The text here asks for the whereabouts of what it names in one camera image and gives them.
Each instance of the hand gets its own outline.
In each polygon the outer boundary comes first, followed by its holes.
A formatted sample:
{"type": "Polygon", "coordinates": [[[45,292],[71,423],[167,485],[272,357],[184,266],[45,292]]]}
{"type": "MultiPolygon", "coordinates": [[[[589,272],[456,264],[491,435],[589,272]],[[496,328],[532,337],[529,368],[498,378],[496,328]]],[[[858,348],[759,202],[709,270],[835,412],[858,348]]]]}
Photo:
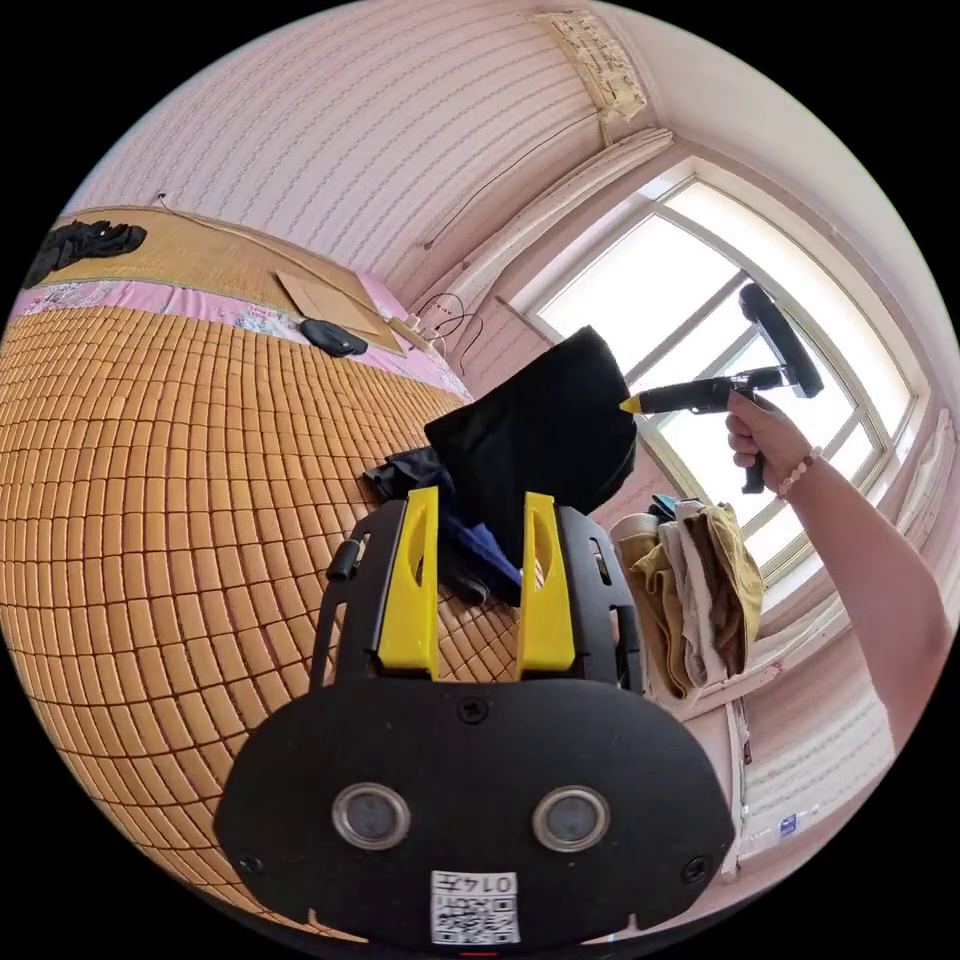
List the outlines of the hand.
{"type": "Polygon", "coordinates": [[[762,453],[764,485],[777,493],[810,452],[810,441],[782,410],[762,397],[752,403],[731,390],[727,409],[727,443],[734,451],[733,462],[746,468],[753,465],[758,451],[762,453]]]}

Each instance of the stack of towels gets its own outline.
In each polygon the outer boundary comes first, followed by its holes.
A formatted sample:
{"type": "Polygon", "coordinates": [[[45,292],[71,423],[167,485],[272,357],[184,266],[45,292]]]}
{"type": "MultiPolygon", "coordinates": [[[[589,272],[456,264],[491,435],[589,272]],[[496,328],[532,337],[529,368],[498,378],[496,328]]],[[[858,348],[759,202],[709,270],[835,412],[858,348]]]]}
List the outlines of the stack of towels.
{"type": "Polygon", "coordinates": [[[763,578],[729,504],[657,497],[611,530],[649,660],[666,692],[693,701],[742,673],[760,627],[763,578]]]}

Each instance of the floral bedsheet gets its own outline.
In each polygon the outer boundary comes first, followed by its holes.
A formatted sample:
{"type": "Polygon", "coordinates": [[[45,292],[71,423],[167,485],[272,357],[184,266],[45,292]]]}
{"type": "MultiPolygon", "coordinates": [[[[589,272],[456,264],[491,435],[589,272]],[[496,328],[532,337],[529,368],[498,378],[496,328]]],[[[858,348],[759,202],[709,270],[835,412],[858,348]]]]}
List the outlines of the floral bedsheet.
{"type": "MultiPolygon", "coordinates": [[[[370,286],[371,298],[381,315],[396,316],[396,305],[385,302],[389,297],[384,288],[370,286]]],[[[125,307],[146,313],[170,314],[225,323],[242,330],[263,333],[271,337],[306,344],[300,333],[303,319],[276,307],[269,307],[236,297],[208,293],[190,287],[172,286],[145,280],[85,280],[72,283],[52,283],[21,291],[10,315],[11,320],[30,313],[46,310],[66,310],[75,307],[125,307]]],[[[362,363],[396,373],[401,377],[419,380],[441,390],[455,393],[469,401],[470,393],[439,354],[418,350],[394,334],[403,355],[391,353],[371,344],[361,356],[347,357],[362,363]]]]}

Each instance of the windowsill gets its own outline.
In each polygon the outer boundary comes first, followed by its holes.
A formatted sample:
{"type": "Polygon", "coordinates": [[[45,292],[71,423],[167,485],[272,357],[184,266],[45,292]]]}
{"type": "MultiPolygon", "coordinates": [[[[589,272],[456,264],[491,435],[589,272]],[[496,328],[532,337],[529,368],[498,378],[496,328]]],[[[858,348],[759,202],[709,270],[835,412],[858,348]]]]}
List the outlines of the windowsill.
{"type": "MultiPolygon", "coordinates": [[[[913,450],[920,432],[920,425],[927,412],[929,400],[929,394],[925,394],[914,403],[913,410],[907,418],[889,462],[866,492],[867,500],[878,509],[913,450]]],[[[818,574],[823,569],[823,561],[818,554],[814,553],[772,584],[764,594],[761,610],[763,619],[768,621],[776,619],[788,610],[802,604],[810,595],[814,580],[819,579],[818,574]]]]}

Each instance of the black pouch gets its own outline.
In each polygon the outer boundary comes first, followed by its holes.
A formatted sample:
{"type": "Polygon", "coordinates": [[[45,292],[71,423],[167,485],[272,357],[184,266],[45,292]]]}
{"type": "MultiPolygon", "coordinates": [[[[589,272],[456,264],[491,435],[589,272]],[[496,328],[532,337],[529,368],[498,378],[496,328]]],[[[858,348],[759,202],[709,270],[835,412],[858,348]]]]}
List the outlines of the black pouch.
{"type": "Polygon", "coordinates": [[[304,320],[300,332],[331,357],[348,357],[367,352],[367,341],[326,320],[304,320]]]}

